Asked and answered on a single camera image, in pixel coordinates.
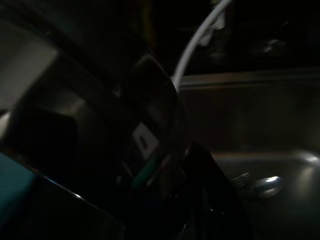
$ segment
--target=metal surface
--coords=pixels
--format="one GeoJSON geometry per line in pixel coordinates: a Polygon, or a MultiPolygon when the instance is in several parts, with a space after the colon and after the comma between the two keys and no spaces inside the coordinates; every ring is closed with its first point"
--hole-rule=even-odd
{"type": "Polygon", "coordinates": [[[310,68],[185,78],[180,96],[193,137],[229,180],[246,173],[253,183],[283,180],[268,199],[239,191],[257,239],[320,236],[319,74],[310,68]]]}

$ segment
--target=teal object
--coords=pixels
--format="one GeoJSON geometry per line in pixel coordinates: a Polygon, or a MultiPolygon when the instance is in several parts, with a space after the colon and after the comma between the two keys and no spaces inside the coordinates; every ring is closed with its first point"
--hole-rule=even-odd
{"type": "Polygon", "coordinates": [[[0,153],[0,228],[15,212],[35,174],[0,153]]]}

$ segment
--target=sink basin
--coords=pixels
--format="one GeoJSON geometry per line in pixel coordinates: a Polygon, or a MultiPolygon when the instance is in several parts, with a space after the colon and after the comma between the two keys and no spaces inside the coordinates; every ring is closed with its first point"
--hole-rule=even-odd
{"type": "Polygon", "coordinates": [[[256,239],[319,239],[320,68],[187,76],[180,97],[193,138],[227,178],[278,176],[270,198],[239,189],[256,239]]]}

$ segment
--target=white cable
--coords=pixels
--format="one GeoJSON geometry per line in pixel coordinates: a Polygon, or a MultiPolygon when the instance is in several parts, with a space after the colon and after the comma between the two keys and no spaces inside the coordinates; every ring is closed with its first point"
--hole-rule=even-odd
{"type": "Polygon", "coordinates": [[[177,92],[179,91],[181,78],[185,73],[190,57],[192,56],[194,50],[196,49],[199,40],[205,34],[207,29],[217,20],[219,15],[226,9],[226,7],[232,1],[233,0],[222,0],[221,2],[219,2],[219,4],[212,10],[212,12],[206,17],[203,23],[199,26],[199,28],[197,29],[197,31],[189,41],[188,45],[184,49],[183,54],[175,68],[173,79],[172,79],[173,85],[177,92]]]}

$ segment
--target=stainless steel sink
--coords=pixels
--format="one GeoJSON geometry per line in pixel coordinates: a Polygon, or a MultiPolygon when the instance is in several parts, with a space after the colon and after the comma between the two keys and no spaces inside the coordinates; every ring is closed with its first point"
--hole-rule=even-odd
{"type": "Polygon", "coordinates": [[[256,238],[319,239],[320,68],[187,76],[180,97],[230,181],[283,179],[266,199],[239,189],[256,238]]]}

